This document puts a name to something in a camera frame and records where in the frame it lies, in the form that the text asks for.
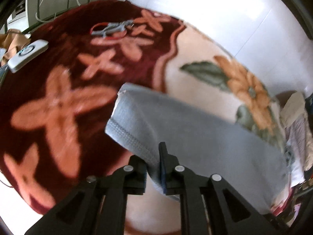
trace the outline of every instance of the bed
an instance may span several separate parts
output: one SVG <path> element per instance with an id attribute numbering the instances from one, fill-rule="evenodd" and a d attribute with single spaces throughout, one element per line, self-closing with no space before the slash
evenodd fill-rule
<path id="1" fill-rule="evenodd" d="M 3 2 L 1 22 L 16 2 Z M 65 11 L 42 21 L 51 19 L 23 32 L 31 32 L 31 42 L 47 40 L 48 50 L 17 73 L 8 73 L 0 91 L 0 168 L 36 212 L 45 214 L 87 176 L 109 175 L 128 162 L 132 153 L 103 132 L 126 82 L 237 123 L 273 146 L 275 155 L 286 161 L 280 164 L 286 176 L 276 176 L 280 182 L 269 190 L 268 211 L 292 196 L 278 101 L 209 37 L 180 19 L 129 1 L 99 0 L 76 8 L 67 2 Z M 109 38 L 90 35 L 99 23 L 126 20 L 132 23 L 125 31 Z M 150 200 L 157 211 L 171 204 L 172 216 L 179 212 L 179 204 L 162 195 Z M 139 220 L 138 199 L 131 202 L 125 234 L 179 234 L 179 219 L 170 229 L 147 227 Z M 152 219 L 155 212 L 147 215 Z"/>

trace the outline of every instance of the flower center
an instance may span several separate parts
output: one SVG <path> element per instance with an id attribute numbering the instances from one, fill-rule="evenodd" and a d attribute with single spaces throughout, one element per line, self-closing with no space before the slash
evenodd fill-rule
<path id="1" fill-rule="evenodd" d="M 251 96 L 252 99 L 254 99 L 256 97 L 256 92 L 252 87 L 249 87 L 248 89 L 248 93 Z"/>

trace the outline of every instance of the white remote control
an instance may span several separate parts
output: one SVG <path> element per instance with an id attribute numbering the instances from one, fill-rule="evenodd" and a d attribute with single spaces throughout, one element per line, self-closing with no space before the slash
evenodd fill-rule
<path id="1" fill-rule="evenodd" d="M 30 43 L 15 56 L 13 56 L 8 62 L 7 65 L 12 71 L 12 73 L 17 72 L 30 60 L 34 59 L 36 56 L 40 55 L 48 49 L 48 42 L 45 40 L 37 40 L 33 43 Z"/>

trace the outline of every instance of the yellow flower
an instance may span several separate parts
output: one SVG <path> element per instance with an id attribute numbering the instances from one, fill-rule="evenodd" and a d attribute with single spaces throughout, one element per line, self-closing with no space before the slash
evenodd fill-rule
<path id="1" fill-rule="evenodd" d="M 214 59 L 229 78 L 229 89 L 246 104 L 258 128 L 268 129 L 273 134 L 274 125 L 268 109 L 270 98 L 259 79 L 235 59 L 229 61 L 224 56 L 214 56 Z"/>

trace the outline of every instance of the silver screw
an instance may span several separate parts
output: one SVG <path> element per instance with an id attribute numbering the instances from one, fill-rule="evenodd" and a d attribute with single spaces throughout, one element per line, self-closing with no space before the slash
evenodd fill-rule
<path id="1" fill-rule="evenodd" d="M 177 165 L 177 166 L 175 167 L 175 170 L 178 171 L 178 172 L 183 172 L 183 171 L 185 170 L 185 167 L 182 166 L 182 165 Z"/>
<path id="2" fill-rule="evenodd" d="M 96 177 L 96 176 L 88 176 L 88 177 L 87 177 L 87 182 L 88 182 L 88 183 L 95 182 L 96 180 L 97 180 L 97 177 Z"/>
<path id="3" fill-rule="evenodd" d="M 126 172 L 130 172 L 130 171 L 133 171 L 133 170 L 134 170 L 134 167 L 131 166 L 131 165 L 124 166 L 124 171 L 126 171 Z"/>
<path id="4" fill-rule="evenodd" d="M 216 182 L 219 182 L 222 180 L 222 177 L 219 174 L 213 174 L 212 179 Z"/>

